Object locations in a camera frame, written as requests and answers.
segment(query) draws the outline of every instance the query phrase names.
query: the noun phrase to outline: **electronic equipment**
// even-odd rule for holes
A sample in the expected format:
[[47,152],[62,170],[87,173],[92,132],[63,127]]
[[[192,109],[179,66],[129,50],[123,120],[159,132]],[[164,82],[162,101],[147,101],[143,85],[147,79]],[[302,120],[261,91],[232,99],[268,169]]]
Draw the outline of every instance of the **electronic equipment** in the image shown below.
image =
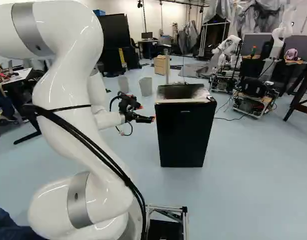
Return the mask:
[[214,73],[209,78],[209,91],[226,92],[232,94],[233,89],[239,80],[239,71],[223,70]]
[[153,32],[152,31],[142,32],[141,33],[141,38],[142,39],[152,39],[153,38]]
[[202,167],[217,102],[203,84],[169,84],[155,103],[160,165]]
[[233,109],[256,119],[269,113],[279,96],[271,81],[261,82],[247,77],[238,86],[239,90],[232,95]]

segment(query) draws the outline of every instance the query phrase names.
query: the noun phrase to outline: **metal extrusion frame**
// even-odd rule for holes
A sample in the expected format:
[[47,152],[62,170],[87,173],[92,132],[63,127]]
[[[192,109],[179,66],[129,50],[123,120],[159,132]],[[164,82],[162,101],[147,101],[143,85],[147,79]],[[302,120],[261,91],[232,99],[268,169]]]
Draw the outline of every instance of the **metal extrusion frame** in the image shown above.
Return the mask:
[[152,213],[159,213],[170,218],[173,221],[176,221],[182,224],[183,227],[183,240],[188,240],[189,233],[189,216],[188,216],[188,208],[186,206],[183,207],[170,207],[170,206],[156,206],[152,204],[146,205],[146,219],[147,226],[146,232],[149,232],[150,228],[150,217]]

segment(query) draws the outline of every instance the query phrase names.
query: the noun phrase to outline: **person's leg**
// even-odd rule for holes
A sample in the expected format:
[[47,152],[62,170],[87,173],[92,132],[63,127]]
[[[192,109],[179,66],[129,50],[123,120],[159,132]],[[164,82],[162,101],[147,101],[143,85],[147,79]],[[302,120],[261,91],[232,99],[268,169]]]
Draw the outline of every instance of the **person's leg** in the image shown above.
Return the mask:
[[9,213],[0,208],[0,240],[45,240],[29,226],[18,226]]
[[2,109],[2,116],[6,117],[8,120],[16,121],[17,119],[14,117],[15,109],[13,107],[12,102],[7,97],[0,96],[0,108]]

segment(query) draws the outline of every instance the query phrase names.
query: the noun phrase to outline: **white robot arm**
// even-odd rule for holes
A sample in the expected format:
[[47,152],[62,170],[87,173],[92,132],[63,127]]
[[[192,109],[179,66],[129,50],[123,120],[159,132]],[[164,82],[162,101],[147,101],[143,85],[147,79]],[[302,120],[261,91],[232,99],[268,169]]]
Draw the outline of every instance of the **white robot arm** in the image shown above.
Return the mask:
[[[0,5],[1,56],[10,59],[54,56],[53,65],[37,83],[32,96],[35,106],[54,111],[48,112],[50,118],[37,117],[42,135],[60,155],[88,169],[47,184],[33,196],[29,223],[36,233],[50,240],[144,237],[146,218],[144,206],[139,208],[134,197],[137,188],[131,187],[134,185],[126,165],[98,133],[98,129],[126,121],[123,114],[106,111],[102,78],[97,70],[91,74],[103,43],[97,17],[79,2]],[[86,144],[51,121],[51,117],[60,117],[71,128],[78,129],[84,139],[102,150],[99,156],[113,160],[115,167],[101,161]],[[113,169],[120,169],[121,175]]]
[[240,37],[230,35],[226,40],[220,43],[217,48],[213,49],[213,56],[208,65],[207,74],[211,74],[213,72],[213,68],[221,67],[226,56],[234,55],[240,41]]

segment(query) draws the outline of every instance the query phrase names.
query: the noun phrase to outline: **black tripod leg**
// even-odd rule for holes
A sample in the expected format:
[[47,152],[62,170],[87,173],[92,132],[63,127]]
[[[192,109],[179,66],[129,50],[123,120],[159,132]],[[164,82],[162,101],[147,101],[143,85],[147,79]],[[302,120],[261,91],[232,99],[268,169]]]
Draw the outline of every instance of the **black tripod leg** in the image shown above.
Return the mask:
[[36,132],[34,132],[34,133],[31,133],[31,134],[29,134],[29,135],[27,135],[27,136],[24,136],[24,137],[22,137],[22,138],[20,138],[20,139],[18,139],[18,140],[16,140],[16,141],[14,141],[14,142],[13,142],[13,145],[20,144],[20,143],[22,143],[22,142],[24,142],[24,141],[27,141],[27,140],[32,139],[32,138],[34,138],[34,137],[40,136],[41,134],[42,134],[42,133],[41,133],[40,131],[36,131]]
[[286,116],[283,119],[285,122],[293,114],[294,110],[296,109],[296,106],[299,104],[299,102],[303,98],[303,96],[306,93],[306,91],[307,91],[307,82],[306,82],[306,79],[304,79],[302,81],[302,84],[300,85],[299,90],[297,91],[296,95],[294,96],[294,98],[293,98],[293,100],[292,100],[292,102],[290,104],[289,111],[287,112]]

